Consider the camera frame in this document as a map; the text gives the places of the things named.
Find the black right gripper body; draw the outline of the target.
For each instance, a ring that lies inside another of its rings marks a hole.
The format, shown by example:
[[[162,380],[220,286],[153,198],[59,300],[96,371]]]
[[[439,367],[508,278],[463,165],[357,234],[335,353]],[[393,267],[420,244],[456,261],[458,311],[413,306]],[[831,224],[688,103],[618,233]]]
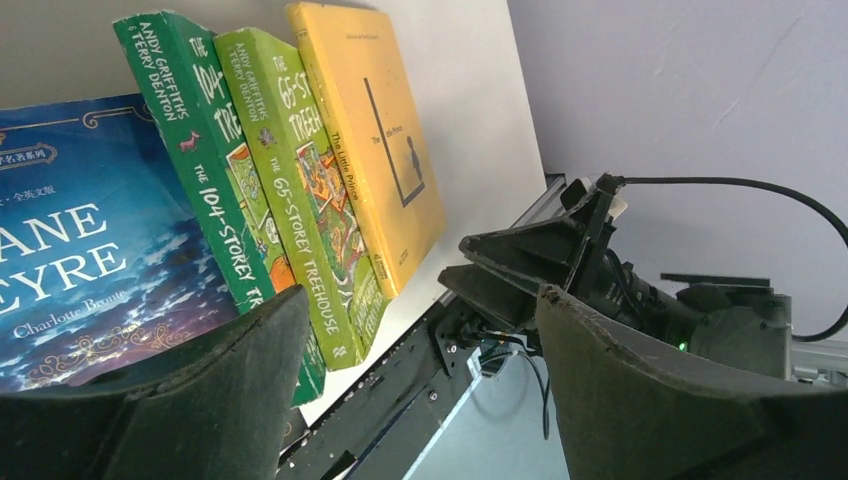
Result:
[[[633,271],[610,247],[614,221],[626,208],[613,194],[589,180],[567,184],[560,195],[567,234],[568,293],[597,312],[670,345],[690,345],[703,314],[683,305]]]

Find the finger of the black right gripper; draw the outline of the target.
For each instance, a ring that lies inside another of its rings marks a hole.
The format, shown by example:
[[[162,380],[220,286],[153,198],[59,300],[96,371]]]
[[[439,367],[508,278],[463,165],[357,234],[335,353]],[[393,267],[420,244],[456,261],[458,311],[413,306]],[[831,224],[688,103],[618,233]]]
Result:
[[[446,267],[438,281],[489,320],[496,330],[535,331],[536,300],[473,264]]]
[[[534,294],[550,284],[586,299],[601,268],[606,226],[607,194],[592,192],[561,216],[469,235],[460,241],[459,250],[523,292]]]

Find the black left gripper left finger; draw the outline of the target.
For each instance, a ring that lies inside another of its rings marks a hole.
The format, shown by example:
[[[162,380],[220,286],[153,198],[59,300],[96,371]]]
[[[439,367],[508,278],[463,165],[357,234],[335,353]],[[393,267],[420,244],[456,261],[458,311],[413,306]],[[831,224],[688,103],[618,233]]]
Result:
[[[5,479],[272,479],[311,327],[293,286],[79,386],[1,398]]]

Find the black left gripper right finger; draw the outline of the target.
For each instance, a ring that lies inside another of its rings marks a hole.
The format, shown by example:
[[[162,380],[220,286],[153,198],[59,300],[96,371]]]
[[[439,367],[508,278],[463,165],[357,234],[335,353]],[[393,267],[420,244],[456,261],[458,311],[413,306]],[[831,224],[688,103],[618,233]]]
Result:
[[[535,317],[573,479],[843,479],[845,389],[725,366],[555,285]]]

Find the yellow book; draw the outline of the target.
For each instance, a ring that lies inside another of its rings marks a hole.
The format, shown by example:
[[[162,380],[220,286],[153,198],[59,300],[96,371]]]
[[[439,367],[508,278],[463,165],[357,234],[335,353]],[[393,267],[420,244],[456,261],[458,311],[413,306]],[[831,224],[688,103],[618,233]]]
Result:
[[[446,214],[391,20],[312,2],[286,14],[380,288],[395,298]]]

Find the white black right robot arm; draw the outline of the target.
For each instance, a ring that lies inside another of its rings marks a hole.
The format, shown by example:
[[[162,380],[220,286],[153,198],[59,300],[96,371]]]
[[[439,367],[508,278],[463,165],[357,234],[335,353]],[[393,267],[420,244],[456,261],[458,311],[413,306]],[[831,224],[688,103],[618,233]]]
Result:
[[[674,274],[674,296],[641,279],[610,248],[614,219],[625,209],[624,182],[604,174],[575,180],[560,195],[563,213],[537,223],[469,235],[467,262],[445,268],[439,282],[474,308],[481,321],[464,338],[521,333],[539,349],[535,296],[561,288],[620,324],[702,358],[785,380],[790,376],[791,302],[765,279]]]

